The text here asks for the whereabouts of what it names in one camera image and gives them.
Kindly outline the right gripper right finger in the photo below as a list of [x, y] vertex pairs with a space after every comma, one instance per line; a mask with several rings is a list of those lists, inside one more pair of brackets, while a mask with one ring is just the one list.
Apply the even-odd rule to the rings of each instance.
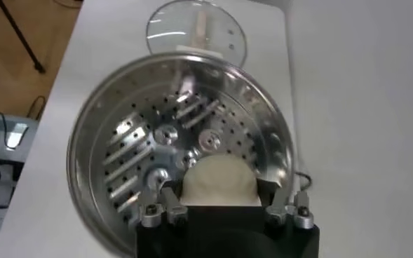
[[309, 196], [306, 187], [301, 187], [299, 180], [292, 177], [288, 181], [278, 183], [258, 179], [259, 194], [263, 218], [269, 229], [281, 229], [292, 224], [297, 229], [312, 229], [314, 216], [309, 209]]

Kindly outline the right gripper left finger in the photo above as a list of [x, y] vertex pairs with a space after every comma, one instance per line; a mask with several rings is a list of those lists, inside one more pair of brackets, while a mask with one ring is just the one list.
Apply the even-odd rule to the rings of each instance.
[[188, 220], [188, 207], [182, 205], [182, 181], [165, 181], [159, 190], [144, 189], [139, 197], [140, 223], [158, 227], [163, 219], [173, 227], [183, 227]]

